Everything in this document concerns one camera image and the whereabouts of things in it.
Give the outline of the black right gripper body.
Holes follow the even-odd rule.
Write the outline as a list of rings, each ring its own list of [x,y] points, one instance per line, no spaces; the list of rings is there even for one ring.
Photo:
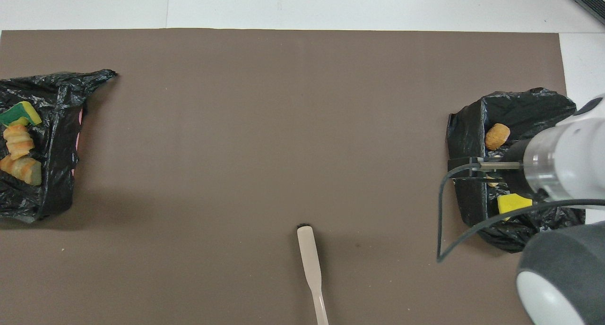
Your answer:
[[[506,162],[520,163],[519,169],[506,170],[506,184],[513,194],[518,194],[530,200],[544,200],[544,192],[534,191],[525,177],[523,158],[531,140],[531,138],[527,138],[518,141],[506,151]]]

